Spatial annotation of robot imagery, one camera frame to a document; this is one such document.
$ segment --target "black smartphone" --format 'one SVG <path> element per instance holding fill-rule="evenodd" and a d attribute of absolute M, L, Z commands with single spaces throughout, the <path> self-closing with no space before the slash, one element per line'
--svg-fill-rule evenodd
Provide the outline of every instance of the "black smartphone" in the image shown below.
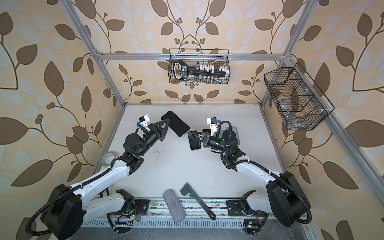
<path fill-rule="evenodd" d="M 200 149 L 201 148 L 201 144 L 200 143 L 200 140 L 194 136 L 194 135 L 190 135 L 188 132 L 188 140 L 189 140 L 189 147 L 191 148 L 191 150 L 196 150 L 196 149 Z"/>
<path fill-rule="evenodd" d="M 189 126 L 183 122 L 174 112 L 168 111 L 161 117 L 161 120 L 170 119 L 169 128 L 178 136 L 183 137 L 189 130 Z"/>

